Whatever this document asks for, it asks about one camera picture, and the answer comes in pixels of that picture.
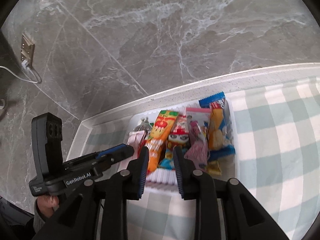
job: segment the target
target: checkered tablecloth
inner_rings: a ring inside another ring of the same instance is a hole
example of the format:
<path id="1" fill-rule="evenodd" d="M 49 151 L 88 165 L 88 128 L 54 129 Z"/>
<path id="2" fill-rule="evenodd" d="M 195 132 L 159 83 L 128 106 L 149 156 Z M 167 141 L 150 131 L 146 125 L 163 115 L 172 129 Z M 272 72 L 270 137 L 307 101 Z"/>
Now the checkered tablecloth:
<path id="1" fill-rule="evenodd" d="M 240 181 L 287 236 L 300 240 L 320 210 L 320 79 L 229 93 Z"/>
<path id="2" fill-rule="evenodd" d="M 239 179 L 293 240 L 302 239 L 320 210 L 319 83 L 311 78 L 226 94 L 235 115 Z M 94 127 L 84 153 L 122 143 L 130 118 Z M 194 201 L 146 188 L 127 209 L 129 239 L 193 239 Z"/>

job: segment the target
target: white power cable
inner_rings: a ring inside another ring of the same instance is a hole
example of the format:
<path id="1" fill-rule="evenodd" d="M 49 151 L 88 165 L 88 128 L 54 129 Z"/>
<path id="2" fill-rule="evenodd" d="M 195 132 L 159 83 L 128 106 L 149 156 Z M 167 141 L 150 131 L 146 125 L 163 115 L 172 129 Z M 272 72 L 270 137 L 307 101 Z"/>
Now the white power cable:
<path id="1" fill-rule="evenodd" d="M 4 66 L 0 66 L 0 68 L 3 68 L 7 71 L 9 71 L 12 75 L 14 75 L 16 78 L 19 78 L 20 80 L 22 81 L 25 81 L 25 82 L 29 82 L 29 83 L 34 83 L 34 84 L 38 84 L 40 83 L 40 81 L 37 79 L 36 75 L 33 73 L 33 70 L 29 67 L 27 67 L 26 69 L 29 70 L 31 72 L 31 74 L 34 76 L 34 78 L 37 80 L 37 81 L 32 81 L 31 79 L 30 80 L 27 80 L 27 79 L 23 79 L 19 76 L 17 76 L 15 73 L 13 73 L 10 69 L 8 69 L 7 67 L 4 67 Z"/>

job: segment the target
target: gray knit cuff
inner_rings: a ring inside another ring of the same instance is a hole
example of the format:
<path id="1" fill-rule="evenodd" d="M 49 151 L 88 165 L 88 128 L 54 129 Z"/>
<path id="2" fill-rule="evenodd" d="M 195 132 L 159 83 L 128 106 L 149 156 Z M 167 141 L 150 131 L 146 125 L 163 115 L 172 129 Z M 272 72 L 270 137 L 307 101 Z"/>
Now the gray knit cuff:
<path id="1" fill-rule="evenodd" d="M 43 217 L 41 217 L 41 213 L 38 209 L 37 199 L 35 201 L 35 217 L 33 219 L 33 229 L 36 233 L 43 227 L 45 221 Z"/>

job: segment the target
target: human hand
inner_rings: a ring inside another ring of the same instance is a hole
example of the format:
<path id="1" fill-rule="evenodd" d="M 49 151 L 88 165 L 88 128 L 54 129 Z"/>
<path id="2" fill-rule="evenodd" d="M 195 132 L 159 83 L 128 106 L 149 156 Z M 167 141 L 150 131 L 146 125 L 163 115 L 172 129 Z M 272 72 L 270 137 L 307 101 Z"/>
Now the human hand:
<path id="1" fill-rule="evenodd" d="M 57 196 L 42 195 L 37 198 L 38 209 L 46 218 L 54 214 L 54 207 L 59 206 L 59 198 Z"/>

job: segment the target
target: silver screw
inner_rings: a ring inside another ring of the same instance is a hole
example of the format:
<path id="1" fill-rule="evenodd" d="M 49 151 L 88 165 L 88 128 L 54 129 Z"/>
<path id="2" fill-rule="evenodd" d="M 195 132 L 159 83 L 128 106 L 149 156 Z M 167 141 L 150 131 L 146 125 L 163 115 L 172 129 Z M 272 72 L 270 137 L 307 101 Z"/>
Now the silver screw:
<path id="1" fill-rule="evenodd" d="M 229 182 L 231 185 L 238 185 L 239 184 L 239 180 L 237 180 L 235 178 L 230 179 Z"/>
<path id="2" fill-rule="evenodd" d="M 89 187 L 93 184 L 93 180 L 92 179 L 87 179 L 85 182 L 84 182 L 84 185 Z"/>
<path id="3" fill-rule="evenodd" d="M 128 171 L 128 170 L 120 171 L 120 175 L 123 176 L 123 177 L 128 176 L 129 174 L 130 174 L 130 171 Z"/>
<path id="4" fill-rule="evenodd" d="M 203 172 L 201 170 L 194 170 L 192 173 L 195 176 L 201 176 L 203 174 Z"/>

